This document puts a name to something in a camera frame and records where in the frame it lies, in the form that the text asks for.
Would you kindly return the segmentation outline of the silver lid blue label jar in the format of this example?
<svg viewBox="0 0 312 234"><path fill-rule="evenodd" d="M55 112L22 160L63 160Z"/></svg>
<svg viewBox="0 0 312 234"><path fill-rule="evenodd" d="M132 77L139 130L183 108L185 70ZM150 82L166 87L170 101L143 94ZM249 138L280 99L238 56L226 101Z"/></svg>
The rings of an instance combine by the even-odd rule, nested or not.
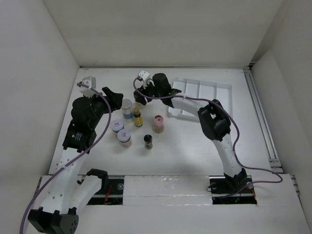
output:
<svg viewBox="0 0 312 234"><path fill-rule="evenodd" d="M126 121L128 121L128 122L133 121L133 114L134 114L133 105L129 99L125 98L122 100L121 110L122 110L123 118Z"/></svg>

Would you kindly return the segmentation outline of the yellow label small bottle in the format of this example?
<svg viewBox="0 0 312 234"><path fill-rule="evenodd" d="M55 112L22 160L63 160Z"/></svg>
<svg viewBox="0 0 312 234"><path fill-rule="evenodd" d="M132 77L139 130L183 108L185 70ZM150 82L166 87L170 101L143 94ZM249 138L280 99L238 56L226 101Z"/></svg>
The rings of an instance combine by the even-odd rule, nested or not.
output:
<svg viewBox="0 0 312 234"><path fill-rule="evenodd" d="M142 117L141 117L141 112L138 107L134 108L134 124L136 127L141 127L143 125L142 123Z"/></svg>

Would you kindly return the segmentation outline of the pink lid spice jar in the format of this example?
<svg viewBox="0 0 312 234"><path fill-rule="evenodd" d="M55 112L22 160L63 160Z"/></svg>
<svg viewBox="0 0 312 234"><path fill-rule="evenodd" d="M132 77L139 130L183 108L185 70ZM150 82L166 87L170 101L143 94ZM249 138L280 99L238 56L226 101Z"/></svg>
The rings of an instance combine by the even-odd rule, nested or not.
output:
<svg viewBox="0 0 312 234"><path fill-rule="evenodd" d="M153 131L157 134L164 131L164 119L161 115L157 115L154 117Z"/></svg>

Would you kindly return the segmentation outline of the black lid pepper jar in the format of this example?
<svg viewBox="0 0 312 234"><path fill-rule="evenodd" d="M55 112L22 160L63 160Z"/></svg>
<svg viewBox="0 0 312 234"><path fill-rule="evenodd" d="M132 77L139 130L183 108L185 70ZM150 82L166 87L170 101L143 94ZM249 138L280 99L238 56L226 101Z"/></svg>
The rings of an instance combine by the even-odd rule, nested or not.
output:
<svg viewBox="0 0 312 234"><path fill-rule="evenodd" d="M153 137L150 134L147 134L144 136L143 140L144 140L145 148L146 149L152 149Z"/></svg>

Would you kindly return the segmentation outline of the black knob lid jar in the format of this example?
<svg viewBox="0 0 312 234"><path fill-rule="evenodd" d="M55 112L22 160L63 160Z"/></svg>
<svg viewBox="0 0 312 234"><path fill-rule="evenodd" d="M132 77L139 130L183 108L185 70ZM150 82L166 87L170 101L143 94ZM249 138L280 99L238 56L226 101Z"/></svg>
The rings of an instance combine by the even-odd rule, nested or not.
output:
<svg viewBox="0 0 312 234"><path fill-rule="evenodd" d="M135 98L135 107L139 109L143 109L146 107L146 105L147 105L147 100L145 97L138 96Z"/></svg>

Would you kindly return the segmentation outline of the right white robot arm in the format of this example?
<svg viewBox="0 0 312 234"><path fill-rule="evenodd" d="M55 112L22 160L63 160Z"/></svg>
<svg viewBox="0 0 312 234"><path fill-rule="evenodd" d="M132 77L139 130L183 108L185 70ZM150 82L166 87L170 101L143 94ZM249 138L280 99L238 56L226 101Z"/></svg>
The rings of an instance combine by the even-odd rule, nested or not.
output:
<svg viewBox="0 0 312 234"><path fill-rule="evenodd" d="M163 104L191 113L199 119L203 134L212 141L220 156L225 176L227 194L236 194L244 190L247 184L247 173L234 153L230 135L231 120L217 100L189 97L179 89L174 89L164 73L155 74L152 78L145 71L140 71L133 81L135 101L146 105L154 99Z"/></svg>

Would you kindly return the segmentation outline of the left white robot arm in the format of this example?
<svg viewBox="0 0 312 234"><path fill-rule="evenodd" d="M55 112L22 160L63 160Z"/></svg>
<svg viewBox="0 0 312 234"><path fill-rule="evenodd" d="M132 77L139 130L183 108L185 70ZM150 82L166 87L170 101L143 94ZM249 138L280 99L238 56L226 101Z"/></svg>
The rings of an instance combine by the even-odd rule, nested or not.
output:
<svg viewBox="0 0 312 234"><path fill-rule="evenodd" d="M50 185L48 194L38 209L26 210L23 220L44 234L73 234L78 227L83 207L96 193L111 190L108 173L91 169L81 183L78 173L90 150L102 139L96 135L96 127L104 114L122 106L123 94L114 93L108 87L99 93L94 88L80 85L91 94L84 94L72 104L72 119L62 144L61 158L57 171L46 181Z"/></svg>

